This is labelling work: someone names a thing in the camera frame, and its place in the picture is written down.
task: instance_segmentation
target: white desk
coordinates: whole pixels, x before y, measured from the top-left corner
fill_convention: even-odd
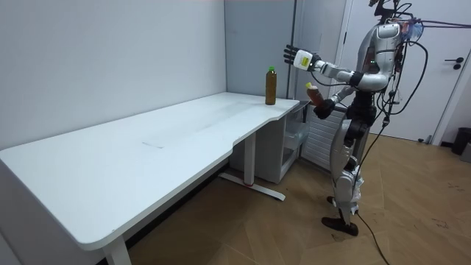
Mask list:
[[[81,248],[127,265],[124,231],[298,104],[264,101],[219,93],[6,149],[0,159]]]

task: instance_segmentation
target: bottle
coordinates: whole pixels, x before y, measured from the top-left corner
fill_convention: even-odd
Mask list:
[[[277,97],[277,73],[274,66],[268,68],[265,87],[265,104],[274,105]]]
[[[314,106],[320,106],[324,102],[324,97],[322,94],[319,92],[319,89],[315,86],[312,85],[311,83],[306,84],[307,91],[309,98],[312,101],[312,104]]]

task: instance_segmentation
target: door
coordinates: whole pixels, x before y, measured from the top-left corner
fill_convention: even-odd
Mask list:
[[[401,4],[406,2],[412,3],[408,12],[418,18],[471,24],[469,0],[409,0],[401,1]],[[375,8],[368,7],[366,1],[353,1],[340,66],[355,69],[361,41],[378,23],[379,18],[373,16],[374,11]],[[429,53],[424,80],[408,107],[401,114],[391,117],[391,123],[384,130],[384,135],[417,141],[419,138],[426,139],[435,134],[470,53],[471,29],[426,28],[419,42]],[[424,52],[418,46],[409,48],[399,87],[400,104],[394,106],[395,111],[402,109],[422,73]],[[458,68],[453,60],[460,57],[464,58],[464,62],[459,63]],[[352,100],[353,96],[350,96],[343,103],[348,105]],[[371,133],[379,133],[382,120],[383,115],[373,125]]]

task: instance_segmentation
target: desk foot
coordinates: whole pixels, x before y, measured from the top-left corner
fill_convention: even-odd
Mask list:
[[[132,265],[123,236],[103,247],[109,265]]]
[[[242,186],[244,186],[244,187],[251,188],[252,190],[256,190],[256,191],[259,191],[259,192],[261,192],[261,193],[263,193],[263,194],[266,194],[266,195],[269,195],[269,196],[271,196],[271,197],[274,197],[275,199],[280,200],[280,201],[284,201],[285,198],[286,198],[286,196],[283,195],[283,194],[281,194],[280,192],[273,191],[273,190],[271,190],[271,189],[269,189],[269,188],[264,188],[264,187],[262,187],[262,186],[260,186],[260,185],[257,185],[257,184],[253,184],[253,185],[251,185],[251,186],[246,185],[243,180],[241,180],[241,179],[238,178],[238,177],[234,177],[234,176],[232,176],[232,175],[230,175],[230,174],[228,174],[228,173],[221,173],[221,174],[219,174],[219,176],[222,177],[222,178],[224,178],[224,179],[226,179],[226,180],[230,180],[230,181],[232,181],[232,182],[234,182],[234,183],[240,184],[240,185],[242,185]]]

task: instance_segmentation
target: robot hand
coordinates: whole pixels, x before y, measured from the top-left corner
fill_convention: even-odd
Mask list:
[[[332,99],[324,100],[324,102],[314,108],[314,113],[319,119],[326,119],[333,112],[333,109],[336,107],[336,103]]]
[[[321,60],[319,55],[301,50],[291,45],[286,45],[284,52],[285,54],[283,57],[285,58],[285,63],[304,71],[314,71],[316,62]]]

